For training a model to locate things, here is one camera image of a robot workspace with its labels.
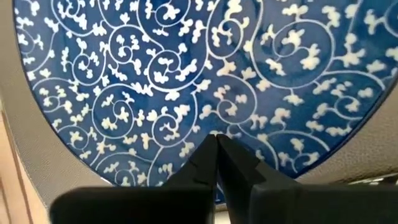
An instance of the white vine motif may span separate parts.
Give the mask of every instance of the white vine motif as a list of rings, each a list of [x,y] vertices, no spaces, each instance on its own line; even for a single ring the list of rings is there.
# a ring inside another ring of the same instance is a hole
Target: white vine motif
[[[398,1],[312,2],[15,0],[16,40],[53,129],[115,184],[162,185],[209,133],[297,177],[398,71]]]

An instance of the plate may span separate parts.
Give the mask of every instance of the plate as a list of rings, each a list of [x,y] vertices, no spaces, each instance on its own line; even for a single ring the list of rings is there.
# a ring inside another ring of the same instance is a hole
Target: plate
[[[321,164],[394,86],[397,15],[387,0],[14,1],[43,115],[121,186],[162,185],[209,133],[293,178]]]

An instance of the white floral pattern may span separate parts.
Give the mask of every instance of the white floral pattern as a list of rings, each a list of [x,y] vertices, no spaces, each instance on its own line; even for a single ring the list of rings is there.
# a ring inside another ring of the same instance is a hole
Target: white floral pattern
[[[162,185],[209,133],[297,177],[360,127],[397,73],[398,1],[14,2],[45,117],[122,186]]]

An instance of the beige background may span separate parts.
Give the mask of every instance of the beige background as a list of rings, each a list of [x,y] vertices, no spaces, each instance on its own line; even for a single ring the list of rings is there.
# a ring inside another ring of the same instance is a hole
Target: beige background
[[[24,78],[14,40],[12,0],[0,1],[0,90],[11,144],[42,200],[74,187],[109,185],[68,152],[41,115]],[[326,183],[398,171],[398,88],[370,122],[333,157],[299,178]]]

